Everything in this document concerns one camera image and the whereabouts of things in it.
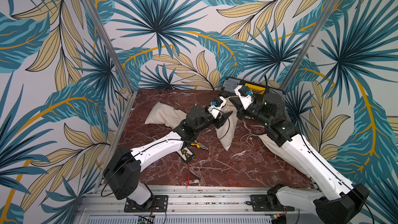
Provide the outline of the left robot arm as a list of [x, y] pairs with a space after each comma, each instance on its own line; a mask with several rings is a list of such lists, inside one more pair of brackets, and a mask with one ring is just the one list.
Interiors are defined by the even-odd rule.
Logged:
[[196, 145], [195, 141], [201, 131], [212, 125], [217, 129], [222, 127], [232, 114], [232, 111], [225, 113], [214, 106], [208, 109], [195, 106], [166, 136], [141, 147], [117, 148], [103, 173], [113, 195], [117, 200], [129, 198], [143, 205], [151, 198], [152, 193], [139, 181], [140, 173], [170, 153], [178, 152], [191, 144]]

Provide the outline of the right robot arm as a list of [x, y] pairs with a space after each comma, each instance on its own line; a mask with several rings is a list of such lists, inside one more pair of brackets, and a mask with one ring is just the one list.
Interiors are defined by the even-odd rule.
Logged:
[[294, 207], [318, 216], [325, 224], [347, 224], [362, 210], [370, 194], [363, 184], [354, 184], [321, 156], [285, 117], [286, 103], [272, 92], [255, 94], [248, 89], [229, 97], [239, 119], [252, 119], [265, 127], [277, 147], [287, 152], [310, 176], [318, 193], [278, 184], [267, 192], [271, 207]]

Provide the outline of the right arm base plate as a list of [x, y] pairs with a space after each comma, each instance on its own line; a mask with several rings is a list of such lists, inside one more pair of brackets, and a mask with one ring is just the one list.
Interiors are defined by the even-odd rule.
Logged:
[[274, 195], [251, 195], [245, 202], [254, 212], [293, 212], [294, 207], [282, 205]]

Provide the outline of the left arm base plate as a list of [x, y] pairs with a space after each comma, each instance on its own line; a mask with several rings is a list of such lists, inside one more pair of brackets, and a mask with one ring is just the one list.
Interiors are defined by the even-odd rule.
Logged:
[[150, 212], [167, 212], [169, 203], [168, 195], [151, 196], [145, 203], [138, 204], [134, 200], [127, 198], [124, 212], [125, 213], [150, 213]]

